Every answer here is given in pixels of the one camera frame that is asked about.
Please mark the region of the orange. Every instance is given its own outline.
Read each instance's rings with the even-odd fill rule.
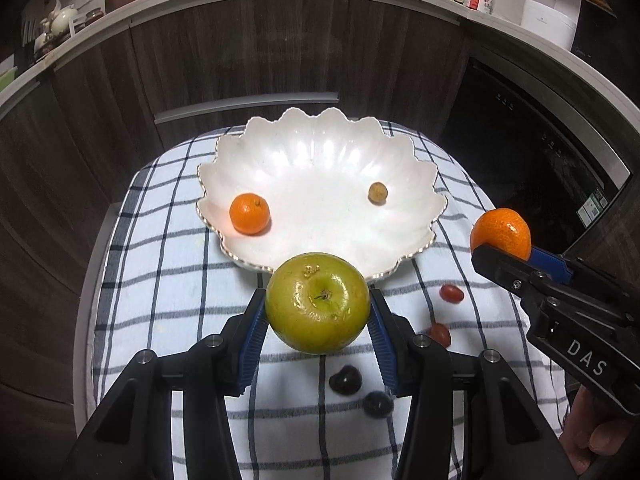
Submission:
[[[529,226],[513,209],[493,209],[478,219],[471,229],[469,248],[473,251],[482,244],[492,245],[522,260],[531,256]]]
[[[229,216],[236,231],[243,235],[255,235],[269,223],[269,205],[255,193],[242,193],[231,203]]]

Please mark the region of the metal screw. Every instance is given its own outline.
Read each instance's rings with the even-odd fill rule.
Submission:
[[[154,353],[151,350],[141,350],[136,354],[136,361],[141,365],[146,365],[153,358]]]
[[[414,345],[416,345],[418,348],[427,348],[427,346],[431,344],[431,338],[424,334],[414,335],[414,338],[412,339],[412,341],[414,342]]]
[[[212,334],[204,338],[204,344],[210,348],[222,345],[224,338],[220,334]]]
[[[493,348],[488,348],[484,352],[482,352],[482,357],[484,357],[490,363],[497,363],[502,357],[500,352],[494,350]]]

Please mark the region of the green apple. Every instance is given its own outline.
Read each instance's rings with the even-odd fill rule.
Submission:
[[[369,318],[369,287],[337,256],[305,253],[279,266],[267,286],[265,310],[273,331],[308,354],[343,349]]]

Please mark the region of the tablecloth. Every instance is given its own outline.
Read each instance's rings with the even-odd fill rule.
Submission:
[[[518,298],[476,274],[468,240],[491,201],[464,169],[425,135],[383,122],[391,136],[409,135],[420,160],[438,165],[436,191],[449,206],[434,224],[436,241],[378,283],[390,309],[414,330],[444,323],[451,351],[478,355],[495,348],[536,399],[556,434],[567,410],[559,366],[525,340],[528,320]],[[158,355],[189,349],[240,314],[256,286],[268,276],[236,267],[217,236],[198,218],[202,195],[196,167],[210,161],[221,135],[236,126],[201,135],[170,149],[133,178],[110,241],[98,299],[92,386],[100,401],[119,372],[140,349]],[[453,283],[465,293],[460,304],[438,291]],[[362,389],[341,397],[328,378],[345,364],[358,367]],[[409,399],[396,399],[391,416],[369,418],[364,395],[384,389],[369,333],[364,330],[337,354],[292,351],[269,330],[252,386],[227,398],[229,425],[244,479],[367,479],[393,477],[401,452]],[[458,478],[463,453],[463,402],[454,398],[454,446],[450,478]],[[186,478],[182,397],[172,400],[172,445],[176,479]]]

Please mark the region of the countertop edge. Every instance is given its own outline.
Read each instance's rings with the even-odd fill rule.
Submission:
[[[37,86],[38,76],[43,72],[50,69],[56,70],[92,46],[139,23],[170,12],[213,1],[219,0],[136,0],[110,12],[47,54],[45,59],[26,70],[1,91],[0,119],[4,117],[25,94]],[[620,111],[636,131],[640,132],[640,110],[638,107],[605,76],[577,56],[574,56],[571,52],[525,30],[515,23],[508,22],[498,16],[467,9],[451,0],[413,1],[421,5],[426,4],[424,7],[425,11],[432,10],[436,15],[440,15],[445,19],[467,19],[471,22],[484,25],[485,27],[498,30],[539,50],[583,79],[584,82],[589,84]]]

